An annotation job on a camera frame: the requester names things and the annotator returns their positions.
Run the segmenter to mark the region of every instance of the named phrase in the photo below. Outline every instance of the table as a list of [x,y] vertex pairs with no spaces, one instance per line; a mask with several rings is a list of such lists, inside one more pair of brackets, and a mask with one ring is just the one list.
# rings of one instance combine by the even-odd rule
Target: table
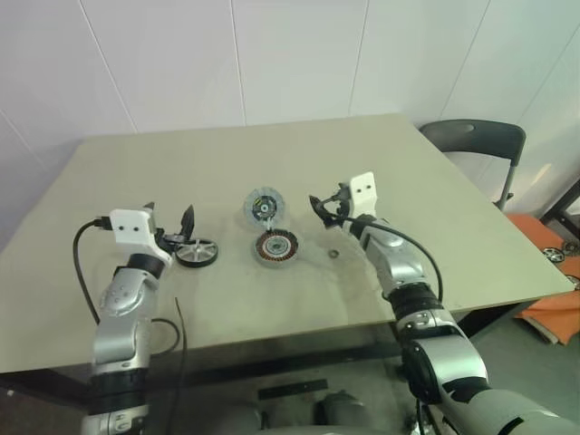
[[[91,359],[95,325],[73,271],[74,233],[114,208],[149,201],[168,231],[193,204],[194,234],[219,244],[214,265],[174,266],[161,283],[159,315],[177,320],[177,296],[192,348],[393,320],[355,240],[324,230],[307,199],[328,197],[337,182],[368,170],[378,215],[437,259],[451,311],[572,289],[399,114],[95,137],[74,153],[0,256],[0,372]],[[299,259],[286,269],[265,268],[250,253],[260,231],[247,224],[242,205],[262,186],[283,195],[280,227],[299,238]],[[339,257],[331,259],[329,249]],[[81,261],[94,300],[125,260],[112,233],[87,232]]]

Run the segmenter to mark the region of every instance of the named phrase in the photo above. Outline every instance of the wheel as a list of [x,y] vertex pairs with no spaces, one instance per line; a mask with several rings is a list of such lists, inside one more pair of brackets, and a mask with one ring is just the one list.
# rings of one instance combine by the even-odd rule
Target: wheel
[[567,241],[562,244],[562,252],[565,256],[580,256],[580,244],[578,242]]
[[580,278],[574,275],[566,275],[565,277],[568,278],[572,284],[574,284],[575,290],[580,290]]
[[545,247],[542,249],[542,254],[544,254],[548,260],[555,264],[562,263],[566,259],[564,253],[557,247]]
[[209,266],[218,259],[218,245],[205,238],[194,238],[178,245],[175,257],[185,267]]

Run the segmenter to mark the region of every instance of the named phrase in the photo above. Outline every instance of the black chair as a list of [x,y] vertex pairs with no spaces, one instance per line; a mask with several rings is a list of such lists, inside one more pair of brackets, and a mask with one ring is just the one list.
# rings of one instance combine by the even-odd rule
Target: black chair
[[501,197],[494,203],[504,209],[513,197],[509,188],[526,142],[526,133],[520,127],[504,122],[451,120],[425,124],[419,131],[441,152],[476,152],[510,160]]

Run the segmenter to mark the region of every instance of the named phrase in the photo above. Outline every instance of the cable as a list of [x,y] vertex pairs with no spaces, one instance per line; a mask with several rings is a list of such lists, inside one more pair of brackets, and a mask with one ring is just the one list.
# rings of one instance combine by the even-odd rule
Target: cable
[[183,314],[181,314],[181,308],[179,307],[179,301],[177,297],[175,298],[175,306],[178,309],[179,321],[181,322],[181,334],[183,335],[183,340],[181,348],[181,361],[179,362],[178,383],[175,387],[175,395],[173,396],[171,408],[169,409],[167,428],[165,430],[166,435],[171,435],[171,433],[173,432],[173,421],[175,420],[175,412],[178,408],[179,397],[181,395],[181,389],[183,388],[183,380],[185,377],[185,361],[188,349],[188,334],[185,331],[185,322],[183,321]]
[[433,417],[433,413],[431,412],[429,405],[423,405],[421,407],[421,409],[425,413],[425,416],[427,417],[427,421],[429,422],[429,424],[433,428],[435,435],[441,435],[441,430],[439,429],[439,426],[437,425],[437,422],[435,421],[435,418]]
[[171,322],[170,319],[164,319],[162,317],[156,317],[155,319],[152,319],[151,322],[153,324],[155,323],[168,324],[169,326],[171,326],[173,332],[175,333],[175,342],[173,342],[173,344],[165,351],[152,353],[151,358],[159,358],[160,356],[169,355],[175,350],[176,347],[178,347],[179,340],[181,340],[181,333],[179,332],[178,326],[173,322]]
[[[82,295],[84,296],[84,300],[86,301],[89,311],[91,311],[92,318],[96,324],[101,322],[99,315],[97,314],[97,310],[94,307],[94,303],[92,302],[91,295],[89,294],[89,290],[87,288],[86,283],[84,282],[84,277],[82,276],[82,269],[81,269],[81,262],[79,260],[79,241],[81,240],[82,233],[90,227],[107,227],[110,223],[103,221],[103,218],[94,219],[91,222],[87,222],[86,224],[82,225],[76,235],[74,236],[74,240],[72,241],[72,260],[74,262],[74,270],[76,271],[76,276],[79,279],[79,284],[81,285]],[[181,334],[179,333],[179,329],[176,324],[171,322],[169,319],[164,319],[157,317],[151,320],[152,323],[163,323],[168,324],[173,331],[175,332],[175,342],[165,351],[154,353],[151,355],[152,358],[159,357],[163,355],[167,355],[175,350],[178,347],[179,340],[181,339]]]
[[87,222],[83,226],[79,228],[79,230],[74,235],[74,240],[72,241],[72,261],[74,262],[74,270],[76,271],[76,276],[79,278],[79,284],[81,285],[82,295],[84,295],[84,300],[87,302],[89,306],[89,310],[91,311],[92,318],[96,324],[99,324],[101,319],[97,314],[97,310],[94,308],[94,304],[91,300],[91,295],[89,295],[89,290],[87,289],[87,285],[84,282],[84,278],[82,277],[82,270],[81,270],[81,262],[79,261],[79,240],[81,240],[82,233],[90,227],[97,227],[101,224],[100,219],[94,219],[91,222]]
[[423,416],[421,415],[421,402],[419,399],[415,402],[415,411],[417,412],[417,425],[419,426],[420,435],[425,435],[425,429],[423,428]]
[[334,215],[334,216],[337,218],[340,218],[342,220],[348,220],[349,222],[359,223],[359,224],[365,225],[367,227],[381,229],[383,231],[386,231],[387,233],[391,233],[391,234],[394,234],[395,236],[399,236],[400,238],[405,239],[406,241],[408,241],[409,243],[411,243],[412,245],[417,247],[417,249],[419,249],[423,253],[423,255],[425,255],[429,259],[429,261],[431,262],[431,264],[433,266],[433,269],[435,270],[435,275],[437,276],[437,287],[439,290],[437,298],[439,299],[439,302],[443,302],[443,277],[441,276],[441,271],[439,270],[439,267],[437,266],[437,262],[435,261],[433,256],[429,253],[427,248],[425,248],[425,246],[423,246],[421,243],[419,243],[413,237],[407,236],[405,233],[402,233],[401,231],[398,231],[398,230],[393,229],[391,227],[386,227],[384,225],[375,224],[373,222],[367,222],[364,219],[360,219],[357,217],[340,217],[338,215]]

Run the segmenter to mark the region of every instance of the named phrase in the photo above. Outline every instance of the wall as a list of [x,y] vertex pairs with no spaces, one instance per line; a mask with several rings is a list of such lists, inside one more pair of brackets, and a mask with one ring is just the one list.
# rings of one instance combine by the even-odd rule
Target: wall
[[[87,135],[402,111],[528,141],[509,210],[579,175],[577,0],[0,0],[0,246]],[[454,156],[494,198],[506,168]]]

